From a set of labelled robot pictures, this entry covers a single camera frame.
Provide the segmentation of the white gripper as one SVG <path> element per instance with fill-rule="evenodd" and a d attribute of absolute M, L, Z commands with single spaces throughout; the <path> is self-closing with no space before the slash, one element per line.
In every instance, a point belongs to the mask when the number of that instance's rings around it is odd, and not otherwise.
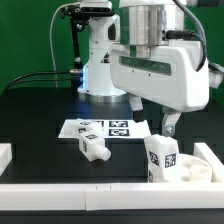
<path fill-rule="evenodd" d="M 180 112 L 197 111 L 206 106 L 208 62 L 197 71 L 201 52 L 198 41 L 171 40 L 168 45 L 153 47 L 150 58 L 140 58 L 131 57 L 127 46 L 112 45 L 112 82 L 115 87 L 131 93 L 129 102 L 135 122 L 145 120 L 141 98 L 150 100 L 166 106 L 162 108 L 162 134 L 174 136 Z"/>

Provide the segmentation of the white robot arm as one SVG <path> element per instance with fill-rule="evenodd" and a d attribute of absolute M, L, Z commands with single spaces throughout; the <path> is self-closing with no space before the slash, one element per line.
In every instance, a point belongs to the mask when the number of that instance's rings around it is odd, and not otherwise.
<path fill-rule="evenodd" d="M 144 119 L 142 99 L 163 106 L 162 134 L 175 134 L 184 112 L 203 109 L 209 89 L 224 68 L 207 59 L 204 29 L 184 28 L 190 6 L 219 6 L 222 0 L 120 0 L 112 13 L 108 0 L 80 0 L 90 17 L 90 56 L 80 90 L 94 100 L 129 95 L 133 119 Z"/>

